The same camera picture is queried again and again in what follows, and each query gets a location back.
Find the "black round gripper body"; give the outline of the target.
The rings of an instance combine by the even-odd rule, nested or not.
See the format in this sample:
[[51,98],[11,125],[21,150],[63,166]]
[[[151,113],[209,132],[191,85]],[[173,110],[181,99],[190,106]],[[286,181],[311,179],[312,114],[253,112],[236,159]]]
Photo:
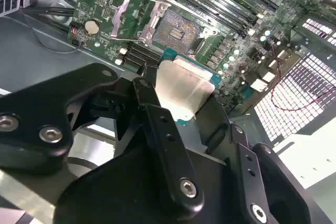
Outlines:
[[[189,223],[245,223],[233,204],[226,165],[188,151],[205,204]],[[149,150],[140,145],[72,182],[59,198],[56,223],[178,223],[160,201]]]

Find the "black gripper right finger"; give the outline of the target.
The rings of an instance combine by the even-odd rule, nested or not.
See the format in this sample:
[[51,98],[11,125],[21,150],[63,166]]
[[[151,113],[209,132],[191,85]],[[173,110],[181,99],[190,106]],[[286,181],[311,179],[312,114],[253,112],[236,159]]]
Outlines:
[[267,145],[250,146],[213,95],[196,125],[205,153],[224,162],[215,181],[226,223],[315,223],[316,205],[298,180]]

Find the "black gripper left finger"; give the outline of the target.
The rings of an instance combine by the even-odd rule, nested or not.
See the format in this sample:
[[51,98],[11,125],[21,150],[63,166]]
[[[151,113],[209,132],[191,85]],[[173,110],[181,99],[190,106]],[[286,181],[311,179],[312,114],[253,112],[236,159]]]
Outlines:
[[143,77],[119,78],[99,63],[1,98],[1,167],[29,174],[58,171],[74,132],[100,117],[116,120],[117,136],[125,145],[117,157],[140,145],[149,150],[164,209],[174,216],[202,210],[203,190],[153,84]]

